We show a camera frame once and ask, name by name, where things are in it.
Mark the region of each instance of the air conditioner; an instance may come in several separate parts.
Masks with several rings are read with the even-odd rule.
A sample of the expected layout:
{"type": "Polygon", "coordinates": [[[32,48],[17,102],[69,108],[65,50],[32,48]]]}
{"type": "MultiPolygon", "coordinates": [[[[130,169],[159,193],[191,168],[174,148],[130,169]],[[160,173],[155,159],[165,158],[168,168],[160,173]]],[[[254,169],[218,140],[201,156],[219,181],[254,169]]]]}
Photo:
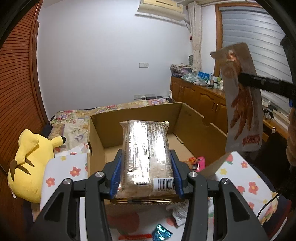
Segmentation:
{"type": "Polygon", "coordinates": [[[177,21],[185,19],[183,5],[172,0],[141,0],[137,12],[154,14],[177,21]]]}

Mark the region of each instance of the blue gripper pad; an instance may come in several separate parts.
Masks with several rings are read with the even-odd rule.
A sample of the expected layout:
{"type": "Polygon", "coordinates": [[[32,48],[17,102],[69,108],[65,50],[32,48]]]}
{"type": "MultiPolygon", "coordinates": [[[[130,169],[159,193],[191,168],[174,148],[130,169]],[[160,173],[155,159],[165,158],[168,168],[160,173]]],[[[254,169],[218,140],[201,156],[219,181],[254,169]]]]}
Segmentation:
{"type": "Polygon", "coordinates": [[[178,194],[178,196],[181,198],[184,195],[182,178],[181,178],[181,175],[180,175],[179,170],[177,168],[177,165],[175,163],[175,160],[172,156],[171,151],[170,151],[170,159],[172,161],[172,168],[173,168],[174,182],[175,182],[175,191],[178,194]]]}
{"type": "MultiPolygon", "coordinates": [[[[173,175],[174,175],[174,183],[175,183],[175,191],[178,194],[179,197],[182,197],[184,195],[183,189],[182,189],[182,178],[180,176],[180,173],[178,171],[177,165],[175,163],[175,160],[170,152],[170,159],[172,162],[172,168],[173,168],[173,175]]],[[[113,199],[115,194],[117,193],[119,183],[120,183],[120,172],[121,172],[121,161],[122,161],[122,155],[120,156],[118,163],[115,167],[115,171],[112,175],[111,181],[110,181],[110,191],[109,191],[109,197],[110,199],[113,199]]]]}
{"type": "Polygon", "coordinates": [[[112,175],[111,181],[110,181],[110,191],[109,191],[109,197],[110,199],[113,199],[115,194],[117,193],[119,183],[120,183],[120,172],[121,172],[121,160],[122,155],[120,155],[118,163],[115,167],[115,171],[112,175]]]}

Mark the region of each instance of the wooden door frame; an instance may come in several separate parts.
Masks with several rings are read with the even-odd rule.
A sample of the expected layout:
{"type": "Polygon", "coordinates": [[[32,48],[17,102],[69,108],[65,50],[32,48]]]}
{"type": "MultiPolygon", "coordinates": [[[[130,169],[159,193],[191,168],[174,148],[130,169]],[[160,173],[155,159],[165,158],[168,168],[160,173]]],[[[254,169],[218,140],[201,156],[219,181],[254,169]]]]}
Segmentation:
{"type": "MultiPolygon", "coordinates": [[[[222,26],[222,12],[220,7],[258,7],[262,8],[256,2],[231,2],[231,3],[220,3],[215,4],[216,11],[216,51],[222,49],[223,47],[223,26],[222,26]]],[[[217,60],[215,60],[214,76],[218,77],[220,75],[220,65],[217,60]]]]}
{"type": "Polygon", "coordinates": [[[37,21],[39,12],[41,9],[43,0],[38,3],[30,34],[30,45],[29,45],[29,64],[30,64],[30,78],[33,90],[33,96],[37,106],[38,114],[40,116],[42,124],[45,126],[48,123],[48,118],[45,112],[42,96],[40,92],[38,72],[37,72],[37,36],[39,29],[39,22],[37,21]]]}

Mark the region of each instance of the curtain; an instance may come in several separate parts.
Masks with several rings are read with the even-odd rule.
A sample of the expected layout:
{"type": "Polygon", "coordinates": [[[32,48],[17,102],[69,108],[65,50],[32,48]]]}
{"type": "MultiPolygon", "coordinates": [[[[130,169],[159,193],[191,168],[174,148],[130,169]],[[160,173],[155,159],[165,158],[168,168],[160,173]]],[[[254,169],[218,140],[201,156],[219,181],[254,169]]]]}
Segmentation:
{"type": "Polygon", "coordinates": [[[193,66],[192,71],[202,71],[202,12],[201,7],[196,2],[189,3],[189,21],[192,35],[192,48],[193,48],[193,66]]]}

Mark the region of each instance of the yellow flower print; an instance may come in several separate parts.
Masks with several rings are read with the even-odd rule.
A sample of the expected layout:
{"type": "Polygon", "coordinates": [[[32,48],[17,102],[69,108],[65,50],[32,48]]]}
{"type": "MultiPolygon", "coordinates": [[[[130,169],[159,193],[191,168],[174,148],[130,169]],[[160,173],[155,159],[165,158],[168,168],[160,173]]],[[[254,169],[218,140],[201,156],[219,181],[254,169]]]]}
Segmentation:
{"type": "Polygon", "coordinates": [[[220,174],[221,175],[226,175],[227,174],[226,168],[220,169],[220,174]]]}

